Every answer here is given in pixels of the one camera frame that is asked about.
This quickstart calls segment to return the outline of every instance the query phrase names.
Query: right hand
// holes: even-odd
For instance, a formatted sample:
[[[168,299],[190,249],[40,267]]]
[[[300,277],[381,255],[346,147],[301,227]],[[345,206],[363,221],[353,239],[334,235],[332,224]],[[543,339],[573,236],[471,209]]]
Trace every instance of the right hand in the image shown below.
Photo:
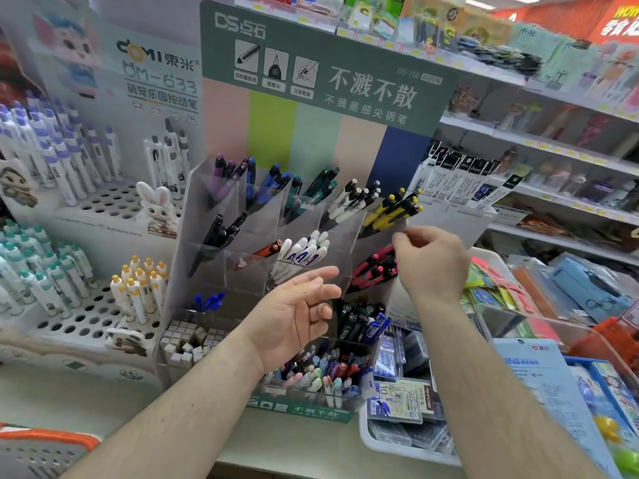
[[[399,279],[412,300],[459,303],[470,255],[457,235],[437,227],[408,227],[393,236]]]

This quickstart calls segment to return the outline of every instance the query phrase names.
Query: white tabletop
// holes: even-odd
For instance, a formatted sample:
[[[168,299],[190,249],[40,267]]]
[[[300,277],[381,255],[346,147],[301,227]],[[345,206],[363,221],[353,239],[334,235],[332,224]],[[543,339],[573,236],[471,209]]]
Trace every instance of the white tabletop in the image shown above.
[[[108,437],[157,396],[155,388],[73,372],[0,366],[0,422]],[[220,462],[317,479],[463,479],[460,467],[377,453],[349,424],[246,409]]]

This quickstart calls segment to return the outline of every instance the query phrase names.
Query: lime green stripe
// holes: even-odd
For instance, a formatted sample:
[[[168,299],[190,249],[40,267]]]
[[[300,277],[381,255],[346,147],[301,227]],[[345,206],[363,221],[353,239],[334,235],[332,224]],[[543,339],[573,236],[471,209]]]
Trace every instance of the lime green stripe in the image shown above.
[[[297,102],[274,95],[251,91],[248,156],[257,160],[258,168],[279,163],[286,171],[290,158]]]

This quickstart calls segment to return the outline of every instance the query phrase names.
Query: pink stripe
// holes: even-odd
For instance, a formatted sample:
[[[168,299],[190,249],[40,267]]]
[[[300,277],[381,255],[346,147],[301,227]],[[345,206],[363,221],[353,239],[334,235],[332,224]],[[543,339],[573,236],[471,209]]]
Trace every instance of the pink stripe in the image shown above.
[[[357,178],[357,186],[366,185],[385,132],[383,124],[342,116],[332,160],[333,166],[340,168],[336,178],[338,188],[351,178]]]
[[[206,153],[227,160],[246,158],[251,91],[212,79],[203,80]]]

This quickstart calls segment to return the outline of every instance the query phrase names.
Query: white rabbit figurine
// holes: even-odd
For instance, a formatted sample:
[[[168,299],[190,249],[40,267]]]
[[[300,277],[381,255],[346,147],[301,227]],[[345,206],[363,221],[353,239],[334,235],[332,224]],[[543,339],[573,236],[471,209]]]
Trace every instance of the white rabbit figurine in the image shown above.
[[[169,189],[161,186],[153,191],[144,181],[138,181],[135,189],[142,199],[142,209],[135,216],[135,220],[147,225],[150,234],[169,239],[177,238],[178,216],[175,215]]]

